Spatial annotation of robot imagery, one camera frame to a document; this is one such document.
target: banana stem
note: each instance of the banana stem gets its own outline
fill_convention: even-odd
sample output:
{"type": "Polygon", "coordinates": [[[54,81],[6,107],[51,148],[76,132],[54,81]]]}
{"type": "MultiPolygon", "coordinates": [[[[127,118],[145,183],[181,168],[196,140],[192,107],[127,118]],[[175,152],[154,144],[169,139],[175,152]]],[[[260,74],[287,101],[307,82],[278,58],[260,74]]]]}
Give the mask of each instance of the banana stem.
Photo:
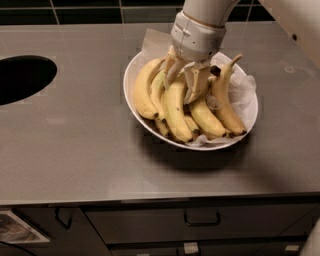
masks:
{"type": "Polygon", "coordinates": [[[242,54],[239,53],[236,57],[233,58],[233,60],[230,61],[229,65],[232,67],[238,60],[242,58],[242,54]]]}

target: wall tile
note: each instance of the wall tile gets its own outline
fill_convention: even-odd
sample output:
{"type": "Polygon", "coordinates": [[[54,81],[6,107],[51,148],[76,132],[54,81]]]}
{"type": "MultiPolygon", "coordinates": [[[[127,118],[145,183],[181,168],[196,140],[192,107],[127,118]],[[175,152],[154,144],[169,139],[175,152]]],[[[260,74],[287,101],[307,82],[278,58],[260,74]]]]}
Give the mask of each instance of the wall tile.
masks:
{"type": "Polygon", "coordinates": [[[52,0],[55,7],[119,6],[119,0],[52,0]]]}
{"type": "Polygon", "coordinates": [[[273,21],[274,18],[263,6],[253,6],[250,12],[249,21],[273,21]]]}
{"type": "Polygon", "coordinates": [[[236,6],[232,10],[228,21],[231,21],[231,22],[246,21],[248,18],[249,11],[250,11],[250,6],[236,6]]]}
{"type": "Polygon", "coordinates": [[[245,5],[247,5],[247,4],[252,4],[252,0],[241,0],[241,1],[238,3],[238,5],[243,5],[243,4],[245,4],[245,5]]]}
{"type": "Polygon", "coordinates": [[[122,23],[119,8],[57,9],[60,24],[122,23]]]}
{"type": "Polygon", "coordinates": [[[50,7],[49,0],[0,0],[0,8],[50,7]]]}
{"type": "Polygon", "coordinates": [[[125,23],[174,22],[181,8],[124,8],[125,23]]]}
{"type": "Polygon", "coordinates": [[[184,0],[121,0],[123,6],[168,6],[168,5],[183,5],[184,0]]]}
{"type": "Polygon", "coordinates": [[[0,25],[57,24],[52,10],[0,10],[0,25]]]}

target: bowl rim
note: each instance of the bowl rim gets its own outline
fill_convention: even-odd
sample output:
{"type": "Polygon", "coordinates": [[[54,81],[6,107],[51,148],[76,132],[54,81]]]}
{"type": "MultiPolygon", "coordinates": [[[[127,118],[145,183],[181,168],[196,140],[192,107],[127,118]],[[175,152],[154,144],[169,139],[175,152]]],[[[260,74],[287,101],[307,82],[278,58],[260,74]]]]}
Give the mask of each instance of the bowl rim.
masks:
{"type": "MultiPolygon", "coordinates": [[[[257,97],[257,94],[255,92],[254,94],[254,97],[250,103],[250,105],[254,105],[255,107],[255,112],[254,112],[254,118],[253,118],[253,122],[252,122],[252,126],[248,128],[247,130],[247,133],[245,135],[242,135],[241,138],[239,140],[232,140],[230,141],[230,143],[223,143],[221,145],[217,145],[215,144],[214,146],[212,147],[203,147],[203,146],[200,146],[200,147],[192,147],[192,146],[189,146],[189,145],[186,145],[186,144],[181,144],[181,143],[177,143],[173,140],[170,140],[170,139],[167,139],[165,137],[163,137],[161,134],[159,134],[158,132],[154,131],[154,129],[152,129],[149,125],[146,124],[146,122],[143,120],[143,118],[139,115],[139,113],[136,112],[136,109],[134,106],[132,106],[132,104],[130,104],[130,100],[129,100],[129,95],[128,95],[128,90],[127,90],[127,81],[128,81],[128,74],[129,74],[129,69],[130,67],[133,65],[133,63],[137,62],[137,60],[142,56],[142,51],[140,51],[136,56],[134,56],[132,58],[132,60],[129,62],[128,66],[126,67],[126,70],[125,70],[125,73],[124,73],[124,76],[123,76],[123,91],[124,91],[124,96],[125,96],[125,99],[126,99],[126,102],[127,102],[127,105],[129,106],[132,114],[135,116],[135,118],[139,121],[140,124],[142,124],[142,126],[144,128],[146,128],[149,132],[151,132],[153,135],[157,136],[159,139],[161,140],[164,140],[166,141],[167,143],[171,144],[171,145],[174,145],[176,147],[179,147],[179,148],[184,148],[184,149],[188,149],[188,150],[195,150],[195,151],[214,151],[214,150],[218,150],[218,149],[222,149],[222,148],[227,148],[227,147],[230,147],[231,145],[234,145],[236,144],[237,142],[241,141],[245,136],[247,136],[250,131],[252,130],[252,128],[254,127],[255,123],[256,123],[256,120],[257,120],[257,117],[258,117],[258,112],[259,112],[259,106],[258,106],[258,97],[257,97]]],[[[231,59],[224,55],[223,53],[221,52],[218,52],[217,54],[221,55],[223,58],[226,58],[228,60],[231,61],[231,59]]],[[[243,71],[243,69],[238,65],[238,64],[235,64],[234,65],[235,68],[237,68],[240,72],[242,72],[243,74],[246,75],[246,73],[243,71]]]]}

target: cabinet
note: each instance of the cabinet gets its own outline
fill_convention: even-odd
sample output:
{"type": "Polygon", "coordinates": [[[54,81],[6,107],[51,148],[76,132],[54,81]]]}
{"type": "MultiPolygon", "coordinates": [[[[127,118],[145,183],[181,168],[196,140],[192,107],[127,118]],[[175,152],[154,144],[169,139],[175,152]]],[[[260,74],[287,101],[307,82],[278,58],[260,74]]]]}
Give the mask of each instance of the cabinet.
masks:
{"type": "Polygon", "coordinates": [[[84,212],[113,256],[182,256],[190,242],[202,256],[287,255],[290,245],[300,250],[317,203],[261,202],[89,207],[84,212]]]}
{"type": "Polygon", "coordinates": [[[275,237],[314,205],[90,211],[106,244],[275,237]]]}
{"type": "MultiPolygon", "coordinates": [[[[34,207],[14,210],[50,238],[49,243],[21,244],[35,255],[111,255],[80,208],[61,208],[57,211],[57,208],[34,207]]],[[[0,246],[0,255],[26,256],[28,254],[12,247],[0,246]]]]}

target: drawer handle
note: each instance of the drawer handle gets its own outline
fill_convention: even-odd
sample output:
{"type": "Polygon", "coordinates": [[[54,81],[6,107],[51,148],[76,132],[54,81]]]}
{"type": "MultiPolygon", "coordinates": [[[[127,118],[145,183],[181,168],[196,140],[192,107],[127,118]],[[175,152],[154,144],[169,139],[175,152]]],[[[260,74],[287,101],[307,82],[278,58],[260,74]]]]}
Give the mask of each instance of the drawer handle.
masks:
{"type": "Polygon", "coordinates": [[[64,223],[64,222],[60,219],[60,217],[59,217],[59,212],[60,212],[60,208],[57,207],[56,210],[55,210],[55,212],[54,212],[56,221],[57,221],[65,230],[69,230],[69,229],[71,228],[72,219],[70,218],[70,219],[68,220],[68,223],[67,223],[67,224],[64,223]]]}
{"type": "Polygon", "coordinates": [[[216,221],[214,222],[202,222],[202,223],[192,223],[188,220],[187,212],[184,212],[184,223],[189,227],[207,227],[207,226],[218,226],[221,223],[220,213],[216,212],[216,221]]]}

